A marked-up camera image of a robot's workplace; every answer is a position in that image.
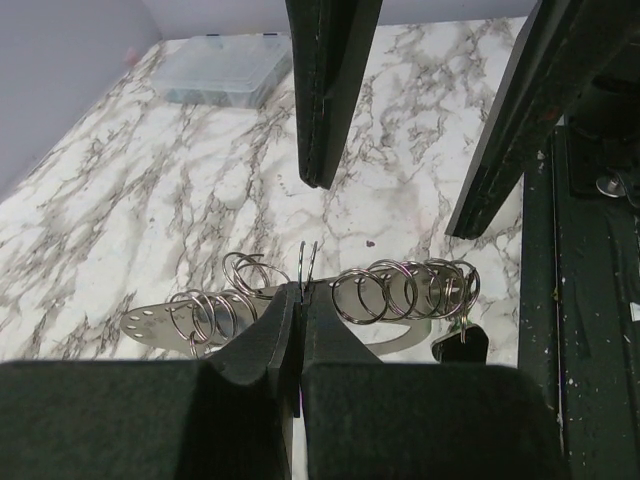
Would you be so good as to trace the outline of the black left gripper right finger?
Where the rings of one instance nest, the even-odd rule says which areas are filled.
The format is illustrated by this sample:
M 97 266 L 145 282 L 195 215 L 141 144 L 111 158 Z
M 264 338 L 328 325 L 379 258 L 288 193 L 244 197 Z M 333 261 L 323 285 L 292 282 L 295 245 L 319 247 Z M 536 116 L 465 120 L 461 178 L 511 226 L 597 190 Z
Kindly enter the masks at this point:
M 312 479 L 565 479 L 555 416 L 521 371 L 384 363 L 330 288 L 305 298 L 301 391 Z

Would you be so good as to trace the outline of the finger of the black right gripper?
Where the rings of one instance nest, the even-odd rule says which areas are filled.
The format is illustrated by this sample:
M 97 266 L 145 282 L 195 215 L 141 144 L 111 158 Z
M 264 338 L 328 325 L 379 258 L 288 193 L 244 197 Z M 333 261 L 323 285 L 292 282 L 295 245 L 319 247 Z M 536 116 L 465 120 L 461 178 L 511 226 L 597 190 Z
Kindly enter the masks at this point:
M 353 119 L 381 0 L 287 0 L 298 167 L 312 188 L 334 181 Z
M 481 236 L 560 117 L 639 32 L 636 1 L 539 1 L 511 52 L 446 233 Z

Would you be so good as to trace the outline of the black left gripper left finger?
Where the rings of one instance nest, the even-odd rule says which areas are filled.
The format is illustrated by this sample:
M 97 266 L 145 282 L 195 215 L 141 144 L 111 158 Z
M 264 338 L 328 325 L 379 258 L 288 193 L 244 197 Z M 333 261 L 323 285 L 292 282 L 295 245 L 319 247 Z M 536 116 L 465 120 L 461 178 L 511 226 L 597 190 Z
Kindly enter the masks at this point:
M 287 479 L 299 291 L 203 360 L 1 367 L 5 479 Z

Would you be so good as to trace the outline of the black key tag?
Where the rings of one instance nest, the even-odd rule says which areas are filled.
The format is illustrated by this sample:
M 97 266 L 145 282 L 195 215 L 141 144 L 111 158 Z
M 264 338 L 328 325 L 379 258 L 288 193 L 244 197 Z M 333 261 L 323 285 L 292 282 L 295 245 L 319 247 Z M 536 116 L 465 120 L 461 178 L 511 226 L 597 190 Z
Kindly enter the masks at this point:
M 436 339 L 431 345 L 434 359 L 439 363 L 481 363 L 487 361 L 489 337 L 482 327 L 471 324 L 461 333 L 460 327 Z

